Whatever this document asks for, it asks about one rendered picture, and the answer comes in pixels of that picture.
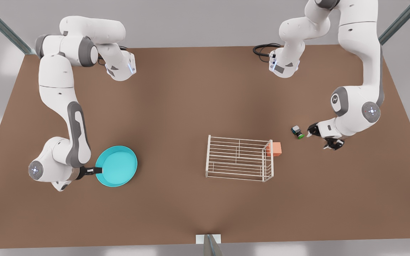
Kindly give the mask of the teal round plate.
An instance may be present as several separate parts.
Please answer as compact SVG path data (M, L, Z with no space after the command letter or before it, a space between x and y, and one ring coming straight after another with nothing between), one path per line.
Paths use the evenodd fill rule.
M114 146L106 149L96 160L95 167L101 167L96 174L98 181L107 187L125 185L135 175L138 160L132 149Z

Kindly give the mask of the orange box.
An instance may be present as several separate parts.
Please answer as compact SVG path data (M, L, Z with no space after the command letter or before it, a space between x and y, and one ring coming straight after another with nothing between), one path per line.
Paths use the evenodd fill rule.
M280 142L269 142L267 146L265 147L265 149L266 149L266 155L270 157L280 156L282 153Z

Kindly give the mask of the silver frame post with foot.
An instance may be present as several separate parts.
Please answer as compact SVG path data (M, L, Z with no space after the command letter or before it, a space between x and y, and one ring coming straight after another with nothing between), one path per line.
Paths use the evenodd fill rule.
M203 256L224 256L219 247L219 244L221 244L221 234L196 235L195 243L203 245Z

